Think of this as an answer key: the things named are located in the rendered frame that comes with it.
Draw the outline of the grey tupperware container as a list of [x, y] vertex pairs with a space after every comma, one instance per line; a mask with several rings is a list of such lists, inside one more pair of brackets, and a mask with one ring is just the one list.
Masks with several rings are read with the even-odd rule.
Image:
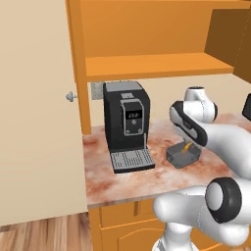
[[185, 141], [168, 147], [166, 150], [167, 160], [177, 169], [182, 169], [185, 166], [197, 162], [201, 155], [201, 149], [195, 144], [191, 144], [187, 150], [184, 149]]

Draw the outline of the orange raw meat piece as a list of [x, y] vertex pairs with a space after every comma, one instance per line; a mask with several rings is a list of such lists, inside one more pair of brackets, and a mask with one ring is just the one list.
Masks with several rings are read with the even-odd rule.
[[189, 147], [192, 145], [192, 141], [188, 141], [185, 143], [183, 149], [181, 150], [181, 153], [184, 154], [185, 152], [188, 151]]

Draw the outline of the orange base cabinet door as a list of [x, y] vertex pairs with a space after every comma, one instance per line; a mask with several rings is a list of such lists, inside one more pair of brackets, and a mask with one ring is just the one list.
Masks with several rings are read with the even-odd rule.
[[102, 251], [152, 251], [165, 225], [158, 220], [101, 229]]

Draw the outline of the brown cabinet door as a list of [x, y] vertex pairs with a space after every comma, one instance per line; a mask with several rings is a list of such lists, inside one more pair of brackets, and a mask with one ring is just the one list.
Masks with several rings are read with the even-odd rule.
[[205, 52], [232, 66], [234, 75], [251, 84], [251, 5], [213, 11]]

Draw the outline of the black coffee machine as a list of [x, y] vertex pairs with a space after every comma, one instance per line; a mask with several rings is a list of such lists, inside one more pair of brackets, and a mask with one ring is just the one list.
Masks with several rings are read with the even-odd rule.
[[135, 80], [103, 83], [106, 140], [115, 174], [155, 168], [147, 147], [150, 99]]

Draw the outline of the orange drawer front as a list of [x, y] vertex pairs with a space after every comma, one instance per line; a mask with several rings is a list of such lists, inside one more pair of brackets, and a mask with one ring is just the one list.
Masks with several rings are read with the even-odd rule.
[[153, 200], [146, 199], [99, 209], [101, 227], [120, 226], [155, 219]]

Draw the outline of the black appliance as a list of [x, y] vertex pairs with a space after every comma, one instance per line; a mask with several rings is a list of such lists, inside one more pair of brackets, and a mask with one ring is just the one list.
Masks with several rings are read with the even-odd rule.
[[242, 110], [242, 115], [251, 121], [251, 93], [247, 95], [243, 110]]

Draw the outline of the grey wall outlet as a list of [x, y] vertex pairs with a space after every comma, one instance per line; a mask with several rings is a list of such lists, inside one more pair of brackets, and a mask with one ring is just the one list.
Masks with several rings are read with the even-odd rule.
[[103, 98], [103, 82], [91, 82], [91, 98], [101, 100]]

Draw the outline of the orange open wall cabinet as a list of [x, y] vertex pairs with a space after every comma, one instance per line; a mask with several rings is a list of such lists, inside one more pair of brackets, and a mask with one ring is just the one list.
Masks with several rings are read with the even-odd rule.
[[212, 14], [250, 0], [80, 0], [89, 81], [228, 74], [206, 51]]

